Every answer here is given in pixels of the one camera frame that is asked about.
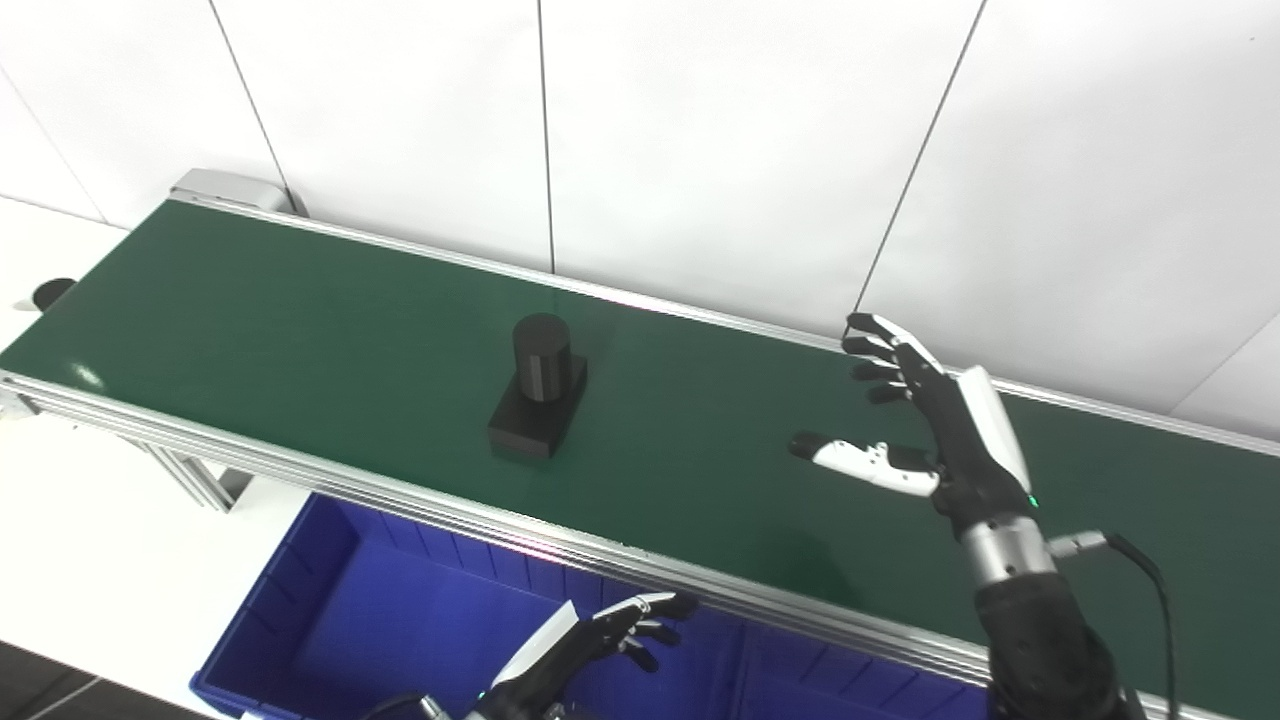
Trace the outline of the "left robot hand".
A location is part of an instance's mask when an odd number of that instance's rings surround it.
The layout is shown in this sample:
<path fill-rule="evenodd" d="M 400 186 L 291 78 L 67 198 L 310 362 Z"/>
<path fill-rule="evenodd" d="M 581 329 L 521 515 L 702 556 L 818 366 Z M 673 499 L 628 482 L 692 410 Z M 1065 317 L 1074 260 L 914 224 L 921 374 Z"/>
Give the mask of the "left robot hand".
<path fill-rule="evenodd" d="M 664 620 L 687 620 L 698 609 L 699 600 L 684 592 L 634 594 L 589 618 L 567 601 L 520 646 L 466 717 L 541 719 L 585 667 L 613 656 L 657 673 L 658 659 L 643 641 L 676 647 L 680 634 Z"/>

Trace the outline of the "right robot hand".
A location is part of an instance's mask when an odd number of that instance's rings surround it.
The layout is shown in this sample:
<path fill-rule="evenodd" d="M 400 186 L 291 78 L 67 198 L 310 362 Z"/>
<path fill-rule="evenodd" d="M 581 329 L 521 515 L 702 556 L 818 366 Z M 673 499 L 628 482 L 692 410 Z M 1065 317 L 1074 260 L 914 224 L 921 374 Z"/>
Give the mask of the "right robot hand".
<path fill-rule="evenodd" d="M 872 404 L 909 401 L 924 418 L 934 452 L 858 446 L 799 432 L 791 455 L 902 495 L 928 498 L 961 538 L 973 527 L 1037 520 L 1030 477 L 1004 401 L 983 366 L 950 372 L 909 331 L 874 313 L 851 313 L 841 348 L 863 360 Z"/>

